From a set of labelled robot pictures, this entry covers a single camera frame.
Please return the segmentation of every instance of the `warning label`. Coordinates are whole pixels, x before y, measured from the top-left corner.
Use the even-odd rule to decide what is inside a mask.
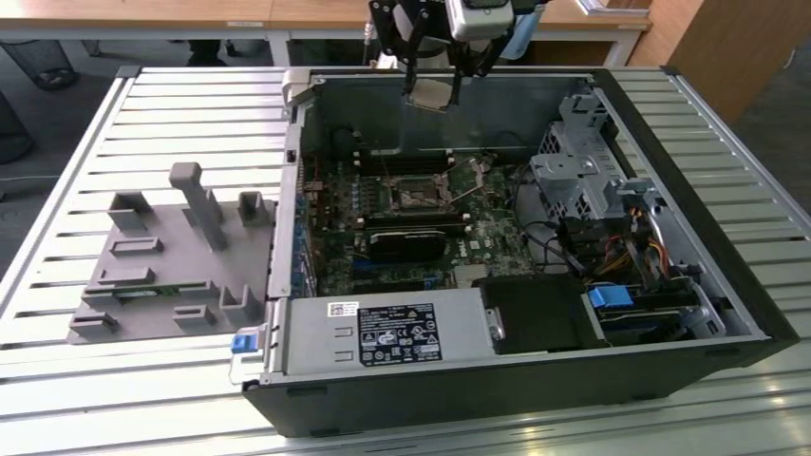
[[[367,367],[443,359],[434,304],[361,308],[358,328]]]

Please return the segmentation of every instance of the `table leg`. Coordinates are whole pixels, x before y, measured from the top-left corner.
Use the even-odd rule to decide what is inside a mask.
[[[618,41],[614,42],[609,55],[606,56],[607,67],[625,67],[627,65],[641,35],[642,33],[638,30],[630,30],[627,33],[622,34]]]
[[[291,52],[289,50],[289,41],[291,33],[287,30],[271,30],[267,33],[267,41],[270,42],[270,54],[274,59],[275,67],[291,66]]]

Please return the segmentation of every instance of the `barcode sticker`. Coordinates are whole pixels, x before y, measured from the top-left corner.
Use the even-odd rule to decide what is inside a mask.
[[[358,305],[358,301],[331,302],[327,305],[327,316],[355,316]]]

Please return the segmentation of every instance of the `black plastic cover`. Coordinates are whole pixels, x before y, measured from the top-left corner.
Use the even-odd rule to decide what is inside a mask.
[[[573,275],[489,277],[478,284],[486,309],[501,315],[506,337],[494,342],[498,354],[605,347],[581,297],[586,289]]]

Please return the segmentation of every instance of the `metal work table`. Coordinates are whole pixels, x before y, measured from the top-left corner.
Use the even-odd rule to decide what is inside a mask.
[[[221,201],[249,188],[275,197],[282,76],[281,68],[147,68],[115,80],[0,283],[0,453],[711,455],[811,445],[809,216],[683,80],[653,69],[615,76],[804,337],[765,362],[627,406],[290,440],[230,383],[230,335],[66,345],[114,191],[179,202],[167,173],[183,160],[207,169]]]

